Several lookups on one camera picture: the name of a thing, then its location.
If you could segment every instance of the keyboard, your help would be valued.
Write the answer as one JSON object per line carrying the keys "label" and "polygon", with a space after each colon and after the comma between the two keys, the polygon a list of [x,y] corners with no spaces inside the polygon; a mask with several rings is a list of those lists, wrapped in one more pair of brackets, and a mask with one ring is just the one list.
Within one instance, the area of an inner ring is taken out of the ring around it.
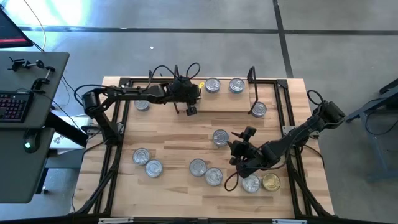
{"label": "keyboard", "polygon": [[23,123],[32,99],[31,91],[0,90],[0,122]]}

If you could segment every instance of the workstation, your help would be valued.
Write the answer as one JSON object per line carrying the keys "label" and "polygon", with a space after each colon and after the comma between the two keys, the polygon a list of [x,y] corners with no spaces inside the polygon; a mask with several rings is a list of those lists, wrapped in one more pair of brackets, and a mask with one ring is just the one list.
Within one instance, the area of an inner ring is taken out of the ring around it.
{"label": "workstation", "polygon": [[[307,91],[304,80],[256,78],[251,67],[238,80],[243,88],[235,90],[235,77],[194,77],[195,66],[200,72],[195,63],[187,76],[175,66],[168,78],[155,70],[149,76],[104,77],[101,86],[81,91],[85,113],[98,130],[92,134],[51,112],[68,57],[65,52],[0,52],[5,103],[23,94],[29,105],[21,118],[2,109],[0,138],[8,149],[1,156],[7,183],[1,186],[1,203],[27,203],[40,193],[55,132],[83,148],[75,158],[81,170],[71,212],[32,222],[98,223],[112,217],[162,223],[177,218],[353,222],[333,216],[316,140],[320,131],[337,128],[345,115],[331,99]],[[218,90],[207,85],[212,80]],[[317,104],[313,111],[308,97]],[[220,130],[227,139],[217,143],[223,138]],[[134,160],[139,149],[146,150],[143,164],[142,158]],[[201,166],[195,171],[197,159]],[[151,168],[151,161],[159,163]]]}

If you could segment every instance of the black desk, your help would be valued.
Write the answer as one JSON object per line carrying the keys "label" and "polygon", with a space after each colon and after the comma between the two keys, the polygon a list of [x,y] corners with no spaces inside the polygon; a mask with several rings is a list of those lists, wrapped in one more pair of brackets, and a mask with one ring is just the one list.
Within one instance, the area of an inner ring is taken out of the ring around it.
{"label": "black desk", "polygon": [[[45,95],[53,99],[63,71],[69,59],[66,52],[8,52],[0,51],[0,90],[15,91],[19,88],[30,90],[36,78],[44,78],[46,69],[32,67],[10,71],[12,59],[25,59],[30,63],[43,61],[45,66],[55,68],[43,85]],[[87,135],[70,126],[50,112],[52,101],[35,94],[32,105],[23,123],[0,123],[0,203],[28,203],[34,192],[43,184],[47,169],[45,160],[54,131],[85,147]],[[42,128],[39,149],[28,154],[23,148],[23,136],[27,128]]]}

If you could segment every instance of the gold can lid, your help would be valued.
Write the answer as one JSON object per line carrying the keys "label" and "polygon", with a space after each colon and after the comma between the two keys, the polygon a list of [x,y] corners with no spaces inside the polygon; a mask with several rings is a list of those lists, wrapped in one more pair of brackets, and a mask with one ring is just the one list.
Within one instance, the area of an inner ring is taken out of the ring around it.
{"label": "gold can lid", "polygon": [[269,191],[276,191],[280,187],[280,179],[275,174],[266,174],[262,178],[262,185]]}

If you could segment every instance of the silver can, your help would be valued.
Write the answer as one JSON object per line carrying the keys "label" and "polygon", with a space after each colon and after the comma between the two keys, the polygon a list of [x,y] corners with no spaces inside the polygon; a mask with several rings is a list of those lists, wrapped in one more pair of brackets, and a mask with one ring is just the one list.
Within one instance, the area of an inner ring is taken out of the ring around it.
{"label": "silver can", "polygon": [[145,173],[149,177],[158,177],[163,173],[163,165],[160,161],[154,159],[145,166]]}
{"label": "silver can", "polygon": [[191,174],[195,177],[201,177],[206,173],[206,162],[203,159],[194,159],[189,164],[189,170],[191,171]]}
{"label": "silver can", "polygon": [[221,83],[217,78],[209,78],[206,80],[205,86],[208,93],[217,93],[220,90]]}
{"label": "silver can", "polygon": [[132,155],[135,164],[143,166],[150,160],[150,152],[147,149],[139,148]]}
{"label": "silver can", "polygon": [[242,79],[240,78],[233,78],[230,82],[229,82],[229,90],[231,91],[231,93],[241,93],[243,92],[244,89],[244,82]]}
{"label": "silver can", "polygon": [[251,111],[251,114],[257,118],[261,118],[262,116],[264,116],[267,112],[267,107],[264,103],[261,102],[257,102],[254,105],[253,110]]}
{"label": "silver can", "polygon": [[206,182],[211,186],[219,186],[223,181],[223,173],[219,168],[210,168],[206,171]]}
{"label": "silver can", "polygon": [[219,129],[213,133],[213,142],[217,147],[226,146],[228,140],[229,136],[225,130]]}
{"label": "silver can", "polygon": [[242,180],[242,186],[245,191],[254,193],[260,189],[260,179],[256,175],[250,174],[249,177]]}
{"label": "silver can", "polygon": [[135,100],[134,106],[136,106],[139,111],[147,111],[149,110],[150,103],[146,100]]}

